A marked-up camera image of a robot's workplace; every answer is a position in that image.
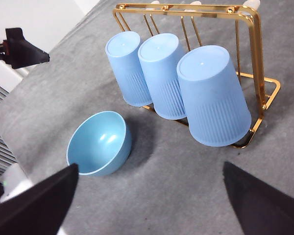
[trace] gold cup rack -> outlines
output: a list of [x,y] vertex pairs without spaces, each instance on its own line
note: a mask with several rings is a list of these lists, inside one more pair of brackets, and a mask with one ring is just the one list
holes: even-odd
[[[117,21],[122,31],[131,30],[129,24],[123,17],[123,13],[142,14],[146,26],[151,36],[154,35],[151,24],[149,24],[147,17],[149,16],[155,33],[159,34],[159,29],[153,18],[153,15],[163,16],[180,16],[180,23],[185,36],[186,46],[188,51],[191,50],[187,30],[184,23],[185,17],[190,17],[194,28],[198,45],[202,46],[199,30],[197,28],[195,17],[203,18],[220,18],[232,19],[235,21],[235,34],[236,34],[236,54],[237,54],[237,75],[241,82],[241,77],[253,79],[255,94],[257,99],[258,119],[254,126],[249,129],[246,136],[232,144],[234,148],[245,148],[253,139],[256,131],[258,130],[261,122],[264,119],[264,112],[269,108],[272,101],[280,90],[281,84],[278,80],[273,78],[264,77],[263,65],[263,48],[261,37],[260,16],[256,10],[244,5],[190,5],[190,4],[137,4],[137,3],[120,3],[113,9],[113,16]],[[240,66],[240,39],[239,39],[239,22],[246,23],[249,31],[251,62],[253,74],[241,72]],[[272,93],[266,94],[265,82],[273,83],[275,88]],[[143,106],[144,108],[154,111],[152,106]],[[183,120],[177,120],[180,123],[188,125]]]

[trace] gray fabric surface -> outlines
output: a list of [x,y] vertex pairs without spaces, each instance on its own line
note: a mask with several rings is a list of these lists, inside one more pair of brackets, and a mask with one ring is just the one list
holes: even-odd
[[[186,126],[123,101],[104,53],[105,43],[120,31],[112,16],[116,3],[101,1],[50,53],[50,62],[38,65],[0,104],[1,135],[38,182],[66,166],[67,144],[83,120],[115,110],[130,127],[132,152],[109,176],[80,176],[63,224],[68,234],[242,235],[222,181],[225,160],[294,197],[294,0],[260,6],[265,75],[280,80],[282,89],[242,150],[204,146]],[[125,17],[146,39],[143,17]],[[162,32],[185,42],[179,18],[155,20]],[[249,41],[241,25],[242,71],[249,72]],[[226,47],[235,63],[234,22],[199,19],[198,27],[205,45]],[[243,89],[252,111],[253,86],[244,82]]]

